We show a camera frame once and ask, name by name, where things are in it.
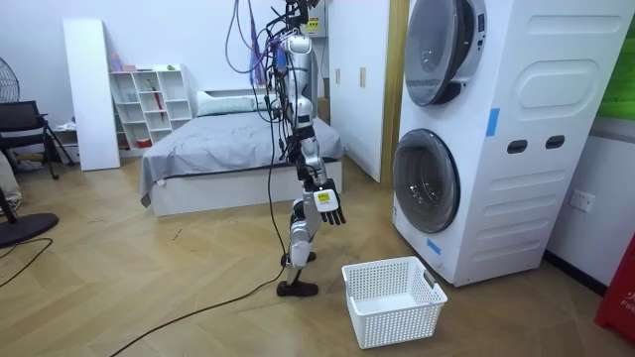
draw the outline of green object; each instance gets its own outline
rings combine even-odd
[[[635,21],[628,29],[597,115],[635,121]]]

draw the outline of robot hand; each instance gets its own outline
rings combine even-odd
[[[326,184],[314,192],[314,200],[322,221],[328,222],[330,225],[346,223],[335,181],[332,178],[329,178]]]

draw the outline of white laundry basket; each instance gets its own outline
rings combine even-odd
[[[349,265],[341,271],[348,313],[360,348],[435,333],[447,296],[418,258]]]

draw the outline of bookshelf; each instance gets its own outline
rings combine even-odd
[[[192,118],[187,70],[183,64],[173,67],[110,72],[115,122],[123,133],[117,137],[125,136],[132,152],[139,151],[139,141],[150,139],[154,145]]]

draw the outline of mattress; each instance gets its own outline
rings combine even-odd
[[[318,118],[314,129],[322,157],[341,159],[344,148],[339,134]],[[279,160],[279,138],[278,124],[274,124],[274,165],[285,165]],[[150,205],[150,189],[160,179],[268,168],[270,164],[270,124],[258,112],[198,117],[146,151],[141,162],[141,202]]]

